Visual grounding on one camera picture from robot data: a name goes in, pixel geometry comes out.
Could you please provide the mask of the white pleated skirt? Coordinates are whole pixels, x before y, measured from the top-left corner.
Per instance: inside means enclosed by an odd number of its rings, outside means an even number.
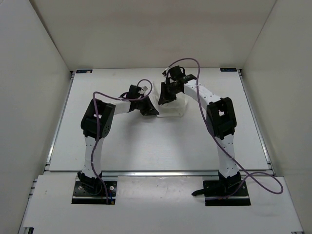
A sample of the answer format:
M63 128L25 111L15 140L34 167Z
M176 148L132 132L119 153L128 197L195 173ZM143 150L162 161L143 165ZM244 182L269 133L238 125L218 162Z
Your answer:
M176 95L177 99L159 105L158 101L160 98L160 84L153 82L153 90L150 94L150 100L156 110L159 112L157 117L182 117L186 112L186 107L188 104L186 95L184 93L179 93Z

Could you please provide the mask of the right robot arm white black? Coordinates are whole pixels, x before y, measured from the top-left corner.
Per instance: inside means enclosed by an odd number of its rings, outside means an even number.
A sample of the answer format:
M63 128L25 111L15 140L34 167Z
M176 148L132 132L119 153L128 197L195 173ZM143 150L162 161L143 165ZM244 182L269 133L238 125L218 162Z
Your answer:
M177 94L183 93L199 104L209 134L217 144L219 158L219 181L212 187L194 191L192 196L205 193L230 195L241 183L241 174L234 155L234 133L237 126L233 102L229 97L219 97L199 83L194 75L186 75L180 66L167 68L163 73L159 105L173 102Z

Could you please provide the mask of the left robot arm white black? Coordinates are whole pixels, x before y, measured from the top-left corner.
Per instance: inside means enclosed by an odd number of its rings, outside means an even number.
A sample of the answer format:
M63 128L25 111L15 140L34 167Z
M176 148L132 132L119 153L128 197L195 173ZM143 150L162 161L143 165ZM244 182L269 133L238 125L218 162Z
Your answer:
M104 102L96 98L95 91L82 118L80 127L85 139L84 166L78 172L78 179L82 187L90 195L106 194L107 186L103 184L101 155L102 146L108 136L113 117L115 115L139 110L142 116L156 116L158 110L152 104L144 89L137 85L131 85L128 92L119 97L111 97L112 102Z

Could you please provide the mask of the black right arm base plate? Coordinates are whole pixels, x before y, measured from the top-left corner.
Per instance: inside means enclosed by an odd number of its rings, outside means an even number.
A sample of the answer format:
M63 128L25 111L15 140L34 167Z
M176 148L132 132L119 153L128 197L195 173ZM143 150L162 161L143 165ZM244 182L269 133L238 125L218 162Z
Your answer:
M204 180L205 206L251 206L247 184L244 181L243 184L239 186L241 182L242 179L225 189L219 180Z

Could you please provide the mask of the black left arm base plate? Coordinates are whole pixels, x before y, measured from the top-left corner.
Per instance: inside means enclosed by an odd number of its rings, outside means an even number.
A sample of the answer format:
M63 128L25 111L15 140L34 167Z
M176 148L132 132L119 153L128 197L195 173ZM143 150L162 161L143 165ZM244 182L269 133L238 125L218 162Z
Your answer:
M101 182L99 182L95 188L92 188L84 185L78 177L76 177L71 203L83 205L115 205L117 178L108 178L108 180L104 180L104 183L107 188L107 193Z

